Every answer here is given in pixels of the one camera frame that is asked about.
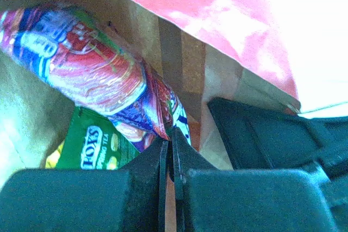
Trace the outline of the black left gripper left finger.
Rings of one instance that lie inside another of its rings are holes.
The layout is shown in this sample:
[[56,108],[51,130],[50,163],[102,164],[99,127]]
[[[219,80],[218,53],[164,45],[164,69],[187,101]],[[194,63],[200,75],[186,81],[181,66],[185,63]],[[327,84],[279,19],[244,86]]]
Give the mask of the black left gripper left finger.
[[164,231],[168,142],[119,170],[21,170],[1,190],[1,231]]

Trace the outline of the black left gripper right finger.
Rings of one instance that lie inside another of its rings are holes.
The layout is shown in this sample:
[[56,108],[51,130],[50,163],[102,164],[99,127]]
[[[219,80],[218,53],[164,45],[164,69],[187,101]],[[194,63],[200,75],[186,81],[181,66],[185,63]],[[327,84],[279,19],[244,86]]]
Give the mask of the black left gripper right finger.
[[300,170],[215,168],[171,132],[178,231],[336,231],[313,178]]

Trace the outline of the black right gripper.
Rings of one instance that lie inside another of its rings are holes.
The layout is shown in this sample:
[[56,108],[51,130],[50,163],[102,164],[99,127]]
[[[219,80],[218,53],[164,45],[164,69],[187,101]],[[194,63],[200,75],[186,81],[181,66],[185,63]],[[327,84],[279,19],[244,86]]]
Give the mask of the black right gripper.
[[235,170],[308,172],[347,231],[347,117],[307,119],[223,98],[208,108]]

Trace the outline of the red brown paper bag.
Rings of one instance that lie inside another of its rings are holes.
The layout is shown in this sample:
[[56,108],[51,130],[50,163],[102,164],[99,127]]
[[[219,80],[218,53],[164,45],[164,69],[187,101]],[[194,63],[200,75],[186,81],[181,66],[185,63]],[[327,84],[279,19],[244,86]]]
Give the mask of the red brown paper bag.
[[[1,9],[18,8],[45,0],[1,0]],[[189,92],[182,83],[202,72],[205,45],[174,24],[140,10],[136,24],[122,12],[136,8],[128,0],[73,0],[103,19],[121,23],[135,49],[143,52],[179,94],[195,118],[201,114],[201,95]],[[1,55],[1,190],[18,171],[44,170],[46,155],[62,141],[68,129],[73,103],[33,74]],[[165,229],[176,227],[173,183],[166,178]]]

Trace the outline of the red Fox's candy bag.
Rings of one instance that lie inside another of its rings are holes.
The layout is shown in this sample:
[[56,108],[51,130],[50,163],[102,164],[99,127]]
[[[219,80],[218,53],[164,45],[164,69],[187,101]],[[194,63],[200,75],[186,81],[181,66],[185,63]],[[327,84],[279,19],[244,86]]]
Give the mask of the red Fox's candy bag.
[[179,128],[185,110],[141,55],[110,38],[83,10],[35,6],[1,12],[1,50],[76,105],[106,117],[139,151]]

